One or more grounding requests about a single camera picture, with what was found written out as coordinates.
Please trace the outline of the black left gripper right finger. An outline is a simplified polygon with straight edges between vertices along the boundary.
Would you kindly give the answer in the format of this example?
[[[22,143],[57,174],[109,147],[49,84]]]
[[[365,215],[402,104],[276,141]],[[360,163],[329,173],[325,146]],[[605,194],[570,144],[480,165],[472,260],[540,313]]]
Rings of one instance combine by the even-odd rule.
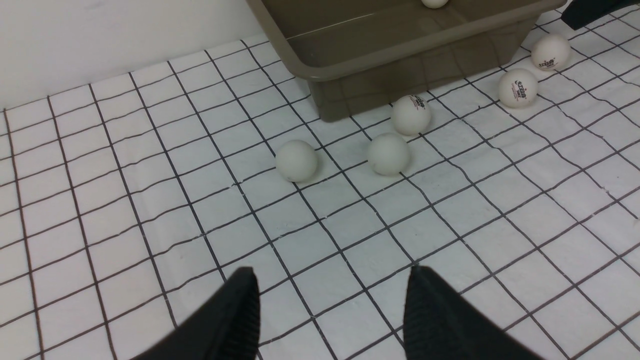
[[[408,360],[541,359],[421,265],[407,280],[403,342]]]

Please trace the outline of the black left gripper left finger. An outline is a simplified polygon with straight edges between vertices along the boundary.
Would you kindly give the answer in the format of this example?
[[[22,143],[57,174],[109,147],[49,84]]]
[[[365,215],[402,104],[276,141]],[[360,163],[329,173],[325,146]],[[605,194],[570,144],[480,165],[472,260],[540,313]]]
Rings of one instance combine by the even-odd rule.
[[[135,359],[254,360],[260,331],[258,278],[252,267],[240,267],[178,328]]]

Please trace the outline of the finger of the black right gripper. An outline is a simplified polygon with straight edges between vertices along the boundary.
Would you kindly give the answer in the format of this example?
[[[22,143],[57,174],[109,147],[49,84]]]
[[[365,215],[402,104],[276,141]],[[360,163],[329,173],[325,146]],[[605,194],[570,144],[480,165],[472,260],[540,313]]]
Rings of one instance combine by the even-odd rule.
[[[572,30],[578,30],[610,13],[639,3],[639,0],[572,0],[560,20]]]

